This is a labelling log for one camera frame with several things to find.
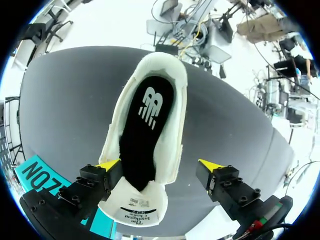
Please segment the black insole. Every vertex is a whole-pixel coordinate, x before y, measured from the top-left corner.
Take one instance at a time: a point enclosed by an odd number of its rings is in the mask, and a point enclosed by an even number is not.
[[[160,76],[137,87],[120,138],[123,175],[138,191],[155,180],[154,150],[174,102],[174,88]]]

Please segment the metal rack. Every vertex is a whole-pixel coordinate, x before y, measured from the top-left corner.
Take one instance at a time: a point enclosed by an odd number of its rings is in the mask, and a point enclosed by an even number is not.
[[[19,128],[20,143],[14,146],[13,142],[12,142],[11,128],[10,128],[10,103],[12,101],[20,101],[20,97],[14,96],[14,97],[6,97],[5,98],[4,105],[3,105],[3,125],[1,126],[1,128],[3,128],[4,136],[3,136],[3,138],[1,138],[2,144],[1,144],[0,148],[2,148],[2,146],[4,145],[4,149],[6,150],[6,151],[4,151],[4,152],[6,152],[5,158],[6,158],[6,161],[9,161],[9,162],[7,162],[7,164],[10,163],[10,167],[14,168],[18,165],[17,156],[19,153],[23,155],[24,161],[26,160],[26,157],[25,157],[25,153],[23,151],[23,146],[21,143],[20,125],[19,125],[19,110],[17,111],[17,114],[16,114],[16,117],[17,117],[16,123],[18,124],[18,128]]]

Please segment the black lettering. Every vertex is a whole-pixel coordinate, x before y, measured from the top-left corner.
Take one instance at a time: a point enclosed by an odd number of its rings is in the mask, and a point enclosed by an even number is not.
[[[54,185],[52,185],[51,187],[48,187],[48,188],[45,188],[44,187],[44,189],[47,189],[49,192],[50,191],[52,191],[53,189],[56,189],[56,188],[58,188],[58,187],[60,187],[61,186],[61,182],[59,182],[57,179],[55,179],[54,177],[52,178],[52,181],[54,181]]]
[[[35,170],[35,167],[37,166],[37,164],[38,162],[36,161],[35,163],[31,164],[25,170],[22,171],[22,173],[25,174],[28,170],[30,170],[25,179],[29,180],[33,175],[35,175],[37,172],[39,172],[42,169],[42,166],[40,166]]]
[[[42,175],[46,175],[46,177],[38,184],[35,185],[35,181],[38,180]],[[50,174],[47,171],[42,171],[40,172],[37,176],[35,176],[32,180],[31,180],[31,187],[35,190],[38,190],[39,188],[41,188],[48,180],[50,179]]]

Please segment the desk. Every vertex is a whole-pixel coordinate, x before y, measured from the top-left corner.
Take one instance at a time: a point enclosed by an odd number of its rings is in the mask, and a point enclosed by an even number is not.
[[[80,168],[97,164],[117,99],[148,53],[129,47],[85,46],[35,58],[20,95],[25,157],[40,156],[70,182]],[[217,77],[184,65],[188,102],[183,152],[177,180],[165,187],[167,212],[158,226],[117,224],[120,233],[182,236],[208,215],[217,203],[211,202],[196,178],[199,158],[233,165],[247,184],[261,189],[264,200],[276,190],[292,161],[292,149],[261,110]]]

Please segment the yellow cable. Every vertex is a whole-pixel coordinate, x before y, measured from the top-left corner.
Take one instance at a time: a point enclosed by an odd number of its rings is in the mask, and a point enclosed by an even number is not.
[[[205,21],[201,21],[198,25],[198,32],[196,33],[196,35],[194,36],[194,38],[192,39],[192,41],[184,48],[182,49],[182,51],[180,52],[178,59],[180,59],[182,57],[182,55],[185,53],[185,51],[187,50],[187,48],[189,48],[195,41],[195,39],[198,37],[199,33],[200,33],[200,26],[201,24],[205,22]]]

